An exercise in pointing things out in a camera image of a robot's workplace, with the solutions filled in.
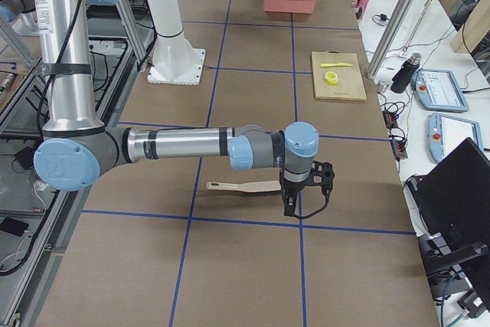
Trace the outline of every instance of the white cable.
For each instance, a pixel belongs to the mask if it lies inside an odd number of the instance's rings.
[[[36,187],[36,183],[37,181],[34,182],[34,185],[32,186],[32,188],[34,189],[34,194],[36,195],[36,197],[38,198],[39,201],[41,201],[41,203],[43,204],[44,206],[44,212],[46,212],[47,210],[47,206],[46,206],[46,202],[44,201],[43,198],[41,198],[41,196],[38,194],[38,188]]]
[[[18,257],[18,254],[19,254],[19,251],[21,250],[21,247],[22,247],[22,244],[27,240],[29,239],[30,237],[32,237],[32,233],[29,231],[29,230],[24,230],[24,234],[27,234],[27,237],[25,237],[24,239],[22,239],[21,243],[18,245],[17,247],[17,250],[15,251],[15,253],[12,253],[12,254],[9,254],[8,256],[6,256],[2,261],[0,261],[0,272],[8,272],[9,270],[11,270],[12,268],[15,267],[15,263],[18,261],[17,257]],[[8,269],[8,270],[2,270],[2,267],[3,267],[3,264],[4,262],[12,257],[12,256],[15,256],[15,259],[14,259],[14,262],[12,263],[12,266]]]

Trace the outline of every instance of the yellow ring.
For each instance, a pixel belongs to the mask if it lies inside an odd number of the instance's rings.
[[[336,85],[338,83],[338,75],[336,72],[327,72],[325,73],[325,82],[328,84]]]

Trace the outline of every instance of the table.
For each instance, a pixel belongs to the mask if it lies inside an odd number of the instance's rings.
[[[198,87],[138,77],[120,126],[148,129],[313,123],[335,189],[327,211],[282,216],[280,198],[205,189],[260,181],[226,159],[140,162],[104,175],[63,255],[37,326],[436,326],[417,239],[372,82],[365,103],[315,100],[312,51],[358,54],[350,0],[311,16],[262,0],[179,0],[186,37],[207,49]],[[301,210],[320,205],[303,192]]]
[[[405,45],[413,26],[423,10],[425,1],[426,0],[413,1],[407,16],[403,21],[403,25],[398,31],[390,49],[396,49]],[[375,51],[377,43],[381,39],[381,35],[384,31],[383,27],[376,25],[371,20],[373,15],[384,13],[390,17],[396,2],[397,0],[371,0],[369,3],[367,11],[364,14],[364,19],[359,23],[368,58],[372,57],[370,51]],[[459,81],[460,87],[465,86],[465,76],[467,76],[468,90],[488,87],[488,82],[480,70],[475,70],[476,64],[471,56],[468,54],[455,54],[452,51],[450,43],[454,35],[456,35],[456,32],[438,0],[433,0],[412,44],[430,44],[432,41],[440,39],[448,30],[452,30],[451,35],[447,39],[442,40],[440,45],[434,44],[431,46],[411,47],[409,49],[409,54],[413,52],[421,53],[423,55],[421,65],[425,68],[452,70],[456,75],[456,79]],[[436,47],[436,51],[429,59],[427,59]],[[379,80],[390,81],[393,75],[400,69],[403,62],[404,59],[401,58],[387,58],[383,62],[381,69],[375,78],[375,82],[378,82]],[[408,95],[396,94],[390,90],[385,93],[385,96],[388,101],[408,102],[409,100]],[[482,139],[486,144],[485,147],[487,147],[490,145],[490,124],[488,124],[488,117],[490,116],[490,91],[466,94],[465,98],[470,106],[470,110],[466,113],[448,113],[448,115],[479,122],[482,130]],[[384,103],[383,97],[380,97],[380,103]],[[426,174],[436,166],[436,163],[430,156],[426,132],[428,119],[430,115],[432,115],[432,112],[424,110],[416,97],[413,98],[411,105],[410,116],[408,116],[408,112],[405,111],[398,119],[398,123],[402,129],[407,131],[407,127],[410,126],[410,131],[408,133],[409,145],[407,148],[408,159],[403,160],[400,166],[400,180],[402,182],[411,175]],[[409,205],[413,226],[416,229],[417,235],[420,236],[425,233],[425,230],[420,223],[417,207],[408,190],[405,190],[405,197]],[[445,305],[446,323],[451,322],[460,314],[461,309],[456,305],[456,300],[463,294],[464,293],[454,295],[454,297]],[[468,327],[487,326],[489,323],[490,313],[485,312],[479,319],[471,320],[465,318],[459,325]]]

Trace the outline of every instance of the yellow object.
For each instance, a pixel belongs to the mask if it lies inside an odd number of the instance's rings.
[[[325,73],[325,82],[331,84],[332,86],[338,83],[338,75],[336,72],[327,72]]]
[[[321,63],[320,67],[322,68],[330,68],[330,67],[353,67],[353,64],[350,63]]]

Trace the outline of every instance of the white pole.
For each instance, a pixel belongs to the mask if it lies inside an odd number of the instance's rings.
[[[158,32],[148,81],[199,84],[205,50],[194,49],[185,39],[177,0],[148,0],[148,3]]]

